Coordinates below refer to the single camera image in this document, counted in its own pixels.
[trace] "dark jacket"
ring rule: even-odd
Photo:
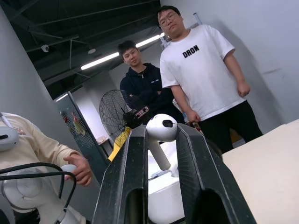
[[[143,75],[133,69],[129,71],[121,81],[120,89],[127,94],[137,96],[150,108],[153,116],[164,113],[172,116],[178,123],[184,123],[182,113],[173,105],[173,94],[170,88],[163,89],[160,69],[150,63],[145,63],[146,69]]]

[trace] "short black hair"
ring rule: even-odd
[[[138,48],[136,47],[136,43],[134,41],[125,41],[124,43],[121,43],[120,45],[118,45],[117,47],[117,51],[118,53],[120,54],[120,56],[123,58],[123,54],[129,50],[129,49],[137,49]]]
[[[166,10],[173,10],[174,12],[176,12],[178,15],[181,15],[180,11],[178,10],[178,8],[174,7],[174,6],[162,6],[158,12],[157,12],[157,16],[160,15],[161,12],[164,12]]]

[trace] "hand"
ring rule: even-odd
[[[200,116],[193,110],[190,110],[188,112],[186,112],[188,121],[190,121],[191,123],[193,122],[200,122]]]
[[[72,173],[76,176],[77,184],[81,184],[87,187],[92,181],[92,171],[86,158],[78,154],[71,154],[64,157],[64,161],[69,162],[77,167]]]
[[[250,86],[246,81],[238,83],[238,94],[240,97],[245,97],[250,92]]]

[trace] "black cable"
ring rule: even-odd
[[[9,176],[0,176],[0,181],[5,180],[16,180],[16,179],[28,179],[28,178],[38,178],[38,177],[47,177],[47,176],[58,176],[58,175],[69,175],[73,178],[73,187],[71,189],[70,195],[65,203],[64,208],[67,208],[69,206],[69,203],[71,201],[71,197],[73,196],[73,193],[76,188],[77,180],[76,176],[71,172],[50,172],[50,173],[42,173],[42,174],[20,174],[20,175],[9,175]]]
[[[19,166],[15,166],[15,167],[2,169],[2,170],[0,170],[0,174],[5,174],[5,173],[20,170],[20,169],[26,169],[26,168],[32,168],[32,167],[51,167],[51,168],[57,169],[58,171],[62,171],[62,169],[57,165],[54,165],[51,163],[45,163],[45,162],[35,162],[35,163],[29,163],[29,164],[24,164],[24,165],[19,165]],[[63,189],[64,189],[64,176],[61,177],[59,194],[58,194],[59,199],[61,199]]]

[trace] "black ceiling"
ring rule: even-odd
[[[161,32],[159,0],[0,0],[0,5],[53,98],[80,85],[85,76],[119,65],[116,58],[93,70],[79,69],[115,52],[128,36],[138,42]],[[69,39],[75,36],[70,69]],[[44,44],[50,45],[48,53],[40,49]],[[96,52],[87,54],[90,49]]]

